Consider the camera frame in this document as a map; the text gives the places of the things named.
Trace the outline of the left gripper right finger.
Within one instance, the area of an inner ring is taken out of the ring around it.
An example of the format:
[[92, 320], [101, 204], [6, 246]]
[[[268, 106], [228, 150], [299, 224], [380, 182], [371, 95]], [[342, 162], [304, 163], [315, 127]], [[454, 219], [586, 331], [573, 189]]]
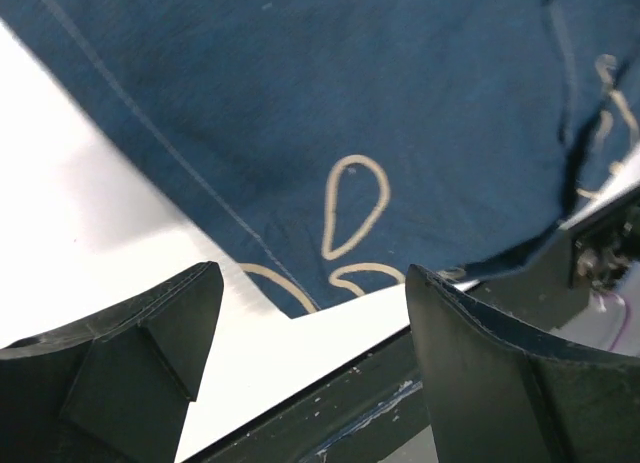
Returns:
[[539, 330], [411, 266], [411, 332], [442, 462], [635, 462], [639, 361]]

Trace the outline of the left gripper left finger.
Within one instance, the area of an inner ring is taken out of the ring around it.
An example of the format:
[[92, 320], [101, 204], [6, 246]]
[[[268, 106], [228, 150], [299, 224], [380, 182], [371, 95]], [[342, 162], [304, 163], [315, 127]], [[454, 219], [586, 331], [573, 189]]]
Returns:
[[5, 462], [171, 462], [223, 295], [203, 262], [1, 351]]

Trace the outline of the dark blue embroidered pillowcase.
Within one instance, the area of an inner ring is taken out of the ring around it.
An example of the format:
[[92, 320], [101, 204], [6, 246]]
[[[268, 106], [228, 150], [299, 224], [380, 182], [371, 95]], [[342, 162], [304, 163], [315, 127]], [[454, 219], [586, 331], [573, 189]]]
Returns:
[[1, 0], [297, 318], [522, 268], [639, 143], [639, 0]]

